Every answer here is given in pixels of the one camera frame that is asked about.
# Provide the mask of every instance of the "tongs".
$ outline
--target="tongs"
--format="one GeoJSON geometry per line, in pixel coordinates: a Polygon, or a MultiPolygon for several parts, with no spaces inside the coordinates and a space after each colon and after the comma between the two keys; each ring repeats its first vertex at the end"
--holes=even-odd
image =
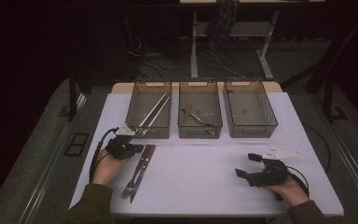
{"type": "MultiPolygon", "coordinates": [[[[187,113],[187,111],[186,111],[185,109],[181,108],[181,110],[182,110],[182,112],[187,113]]],[[[199,121],[200,123],[204,124],[206,127],[210,127],[210,128],[208,128],[208,129],[205,130],[206,133],[211,134],[211,135],[214,135],[214,134],[215,134],[215,131],[214,131],[214,129],[213,129],[213,127],[214,127],[213,124],[207,123],[207,122],[203,121],[202,119],[200,119],[199,117],[197,117],[197,116],[194,115],[193,113],[188,112],[188,114],[189,114],[191,117],[193,117],[193,119],[196,119],[196,120],[199,121]]]]}
{"type": "Polygon", "coordinates": [[[147,114],[145,119],[139,124],[138,128],[135,131],[135,135],[138,137],[144,137],[148,131],[148,128],[150,128],[156,118],[158,117],[159,113],[162,111],[162,108],[167,104],[167,102],[170,100],[170,95],[168,95],[167,99],[163,101],[167,93],[164,93],[162,97],[158,100],[158,102],[155,104],[155,106],[150,110],[150,112],[147,114]]]}

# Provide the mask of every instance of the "table leg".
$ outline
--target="table leg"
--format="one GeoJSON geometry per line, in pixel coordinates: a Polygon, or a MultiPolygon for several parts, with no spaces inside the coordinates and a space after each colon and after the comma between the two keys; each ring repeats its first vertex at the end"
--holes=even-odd
{"type": "Polygon", "coordinates": [[[274,33],[275,24],[277,22],[279,16],[279,10],[275,10],[272,14],[271,20],[268,25],[267,33],[265,35],[264,45],[261,49],[256,51],[258,60],[260,61],[261,67],[263,68],[264,75],[266,79],[273,79],[271,70],[269,69],[269,64],[266,59],[266,52],[269,48],[269,42],[272,38],[272,34],[274,33]]]}
{"type": "Polygon", "coordinates": [[[199,69],[197,67],[197,11],[194,11],[193,17],[193,36],[191,45],[191,77],[198,77],[199,69]]]}

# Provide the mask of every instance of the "metal utensil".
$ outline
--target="metal utensil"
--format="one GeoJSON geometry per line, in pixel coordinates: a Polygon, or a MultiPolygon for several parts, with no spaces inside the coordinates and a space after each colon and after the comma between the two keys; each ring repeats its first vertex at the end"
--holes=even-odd
{"type": "Polygon", "coordinates": [[[167,93],[164,93],[164,95],[158,100],[158,102],[156,103],[156,105],[152,108],[152,110],[149,112],[149,114],[147,114],[146,118],[141,122],[141,124],[138,126],[139,129],[136,130],[136,135],[138,135],[139,137],[144,137],[148,131],[148,128],[150,128],[154,121],[156,120],[156,118],[158,117],[158,115],[160,114],[160,112],[162,111],[162,109],[164,108],[164,106],[167,104],[167,102],[170,100],[170,95],[168,95],[167,99],[163,102],[162,100],[164,99],[164,97],[167,95],[167,93]],[[151,119],[148,124],[147,124],[147,128],[146,129],[142,129],[142,126],[146,123],[147,120],[151,119]]]}
{"type": "Polygon", "coordinates": [[[142,154],[141,159],[139,160],[138,164],[136,165],[135,173],[133,174],[132,179],[127,184],[126,188],[124,188],[124,191],[121,193],[121,198],[126,199],[131,195],[133,188],[135,186],[135,178],[141,171],[142,165],[144,164],[144,161],[147,157],[147,153],[149,152],[149,150],[150,150],[150,145],[147,145],[145,147],[145,150],[144,150],[144,153],[142,154]]]}
{"type": "Polygon", "coordinates": [[[197,121],[199,121],[200,123],[203,123],[205,126],[207,127],[210,127],[209,129],[206,129],[205,132],[208,133],[208,134],[215,134],[215,131],[214,131],[214,125],[213,124],[210,124],[210,123],[207,123],[205,121],[203,121],[202,119],[200,119],[199,117],[197,117],[196,115],[192,114],[192,113],[188,113],[188,115],[190,115],[191,117],[193,117],[194,119],[196,119],[197,121]]]}
{"type": "Polygon", "coordinates": [[[149,151],[147,152],[147,156],[144,160],[144,164],[141,168],[141,173],[138,176],[138,179],[136,179],[135,187],[133,188],[133,191],[131,193],[130,202],[132,203],[133,199],[135,198],[136,192],[138,192],[138,188],[141,185],[142,179],[144,178],[144,174],[147,168],[147,165],[150,163],[150,160],[152,159],[153,153],[156,149],[156,146],[150,146],[149,151]]]}

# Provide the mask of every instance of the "metal fork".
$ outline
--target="metal fork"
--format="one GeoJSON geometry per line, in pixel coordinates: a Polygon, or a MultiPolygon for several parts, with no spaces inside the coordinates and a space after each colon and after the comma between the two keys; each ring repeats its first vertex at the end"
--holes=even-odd
{"type": "Polygon", "coordinates": [[[144,164],[144,160],[145,160],[145,157],[146,157],[147,152],[149,151],[149,149],[150,149],[150,145],[147,145],[145,147],[145,150],[144,150],[144,153],[142,154],[141,159],[138,162],[138,165],[136,165],[135,173],[133,174],[132,179],[127,184],[126,188],[124,188],[124,191],[121,193],[121,198],[122,199],[126,199],[131,195],[131,193],[133,191],[133,187],[135,186],[135,177],[141,171],[142,165],[144,164]]]}

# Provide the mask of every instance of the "person's left hand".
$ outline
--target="person's left hand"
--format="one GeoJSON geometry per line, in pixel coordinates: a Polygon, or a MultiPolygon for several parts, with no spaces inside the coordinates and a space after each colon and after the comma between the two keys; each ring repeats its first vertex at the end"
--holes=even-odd
{"type": "Polygon", "coordinates": [[[108,152],[103,149],[98,154],[97,167],[95,167],[94,177],[92,184],[108,185],[113,179],[116,178],[122,165],[127,163],[131,158],[124,160],[117,160],[113,158],[108,152]]]}
{"type": "Polygon", "coordinates": [[[285,182],[282,185],[265,186],[263,189],[268,189],[269,191],[281,195],[281,197],[291,207],[310,200],[310,197],[307,195],[307,193],[291,176],[287,176],[285,182]]]}

